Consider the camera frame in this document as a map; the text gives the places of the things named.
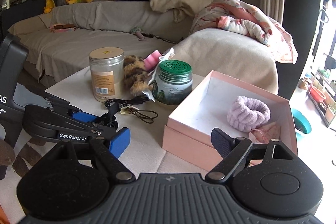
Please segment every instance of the pink box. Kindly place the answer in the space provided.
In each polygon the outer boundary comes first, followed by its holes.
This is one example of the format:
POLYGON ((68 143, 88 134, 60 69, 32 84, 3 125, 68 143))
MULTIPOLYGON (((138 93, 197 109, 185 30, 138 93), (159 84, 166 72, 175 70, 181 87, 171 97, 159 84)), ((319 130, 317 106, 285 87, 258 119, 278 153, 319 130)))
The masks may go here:
POLYGON ((162 148, 200 168, 211 170, 221 156, 211 144, 211 131, 218 127, 231 137, 248 137, 227 121, 237 96, 263 101, 271 110, 269 122, 281 126, 280 139, 297 155, 295 126, 289 101, 254 85, 211 71, 168 117, 162 148))

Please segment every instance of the pink sponge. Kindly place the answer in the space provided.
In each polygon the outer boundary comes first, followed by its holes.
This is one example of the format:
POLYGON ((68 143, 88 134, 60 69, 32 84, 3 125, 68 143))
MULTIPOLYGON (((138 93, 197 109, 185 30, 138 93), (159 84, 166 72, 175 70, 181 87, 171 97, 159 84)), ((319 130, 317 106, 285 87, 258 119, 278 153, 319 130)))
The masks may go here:
POLYGON ((156 67, 156 65, 159 63, 159 57, 161 57, 162 55, 159 53, 158 50, 156 50, 155 52, 151 53, 149 56, 147 56, 144 59, 144 64, 145 64, 145 70, 146 71, 150 71, 152 70, 154 67, 156 67))
POLYGON ((268 106, 257 99, 238 96, 227 114, 227 121, 239 131, 250 132, 270 119, 268 106))

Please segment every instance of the potted plant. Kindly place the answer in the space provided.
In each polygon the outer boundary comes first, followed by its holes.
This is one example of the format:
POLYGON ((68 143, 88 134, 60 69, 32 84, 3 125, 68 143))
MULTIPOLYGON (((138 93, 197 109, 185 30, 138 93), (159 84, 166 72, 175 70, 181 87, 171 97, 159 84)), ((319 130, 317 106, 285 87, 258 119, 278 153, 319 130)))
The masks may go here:
POLYGON ((327 111, 325 112, 325 115, 324 115, 325 119, 328 122, 332 122, 332 120, 335 117, 335 112, 336 112, 336 103, 334 102, 334 104, 332 106, 328 105, 328 109, 327 109, 327 111))

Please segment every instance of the metal screw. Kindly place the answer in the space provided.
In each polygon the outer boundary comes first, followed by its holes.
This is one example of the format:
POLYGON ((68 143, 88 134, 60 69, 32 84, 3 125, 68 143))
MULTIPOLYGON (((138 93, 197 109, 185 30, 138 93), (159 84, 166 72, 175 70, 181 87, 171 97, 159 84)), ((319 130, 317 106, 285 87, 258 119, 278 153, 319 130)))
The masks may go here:
POLYGON ((130 180, 133 177, 133 175, 130 172, 119 172, 117 173, 117 175, 115 175, 115 177, 118 180, 130 180))
POLYGON ((225 175, 222 172, 210 172, 208 174, 208 177, 211 178, 212 180, 221 180, 225 178, 225 175))

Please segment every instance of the black cable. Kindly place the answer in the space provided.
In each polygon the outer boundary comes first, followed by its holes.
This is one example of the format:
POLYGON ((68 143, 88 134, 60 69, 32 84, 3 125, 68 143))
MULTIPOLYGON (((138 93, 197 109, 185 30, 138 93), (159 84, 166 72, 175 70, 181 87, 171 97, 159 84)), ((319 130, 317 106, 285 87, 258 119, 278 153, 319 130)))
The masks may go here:
POLYGON ((154 119, 159 116, 157 112, 152 111, 152 110, 141 110, 141 109, 135 109, 135 108, 129 107, 128 111, 130 112, 130 114, 137 116, 141 121, 145 123, 153 123, 154 119), (154 113, 155 116, 151 117, 151 116, 143 114, 142 112, 154 113))
POLYGON ((144 102, 148 102, 148 101, 149 101, 149 98, 146 95, 140 95, 130 100, 117 99, 117 98, 109 99, 105 101, 104 105, 105 107, 110 108, 110 106, 112 106, 114 103, 118 103, 120 108, 122 108, 126 106, 131 106, 131 105, 141 105, 144 102))

